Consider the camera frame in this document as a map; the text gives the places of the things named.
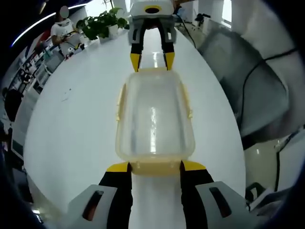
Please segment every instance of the plastic container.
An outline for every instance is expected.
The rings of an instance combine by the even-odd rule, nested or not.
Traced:
[[[116,152],[136,174],[179,172],[195,149],[192,111],[177,73],[160,68],[133,73],[118,101]]]

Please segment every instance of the white shirt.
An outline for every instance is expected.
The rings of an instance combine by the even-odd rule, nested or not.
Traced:
[[[72,32],[74,30],[73,28],[73,22],[67,18],[64,21],[56,22],[52,28],[51,28],[51,36],[57,36],[60,38],[63,38],[64,35]],[[68,54],[68,48],[73,47],[73,45],[69,43],[61,43],[60,48],[64,56]]]

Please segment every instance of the white table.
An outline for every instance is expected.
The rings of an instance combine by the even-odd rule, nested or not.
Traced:
[[[145,51],[161,48],[149,30]],[[25,143],[25,168],[62,212],[105,170],[122,160],[115,153],[117,100],[133,73],[127,34],[94,42],[63,62],[45,85],[32,114]],[[241,139],[229,102],[213,72],[179,32],[173,69],[186,84],[193,109],[196,149],[191,160],[205,165],[215,181],[244,196]],[[185,228],[179,177],[133,176],[130,228]]]

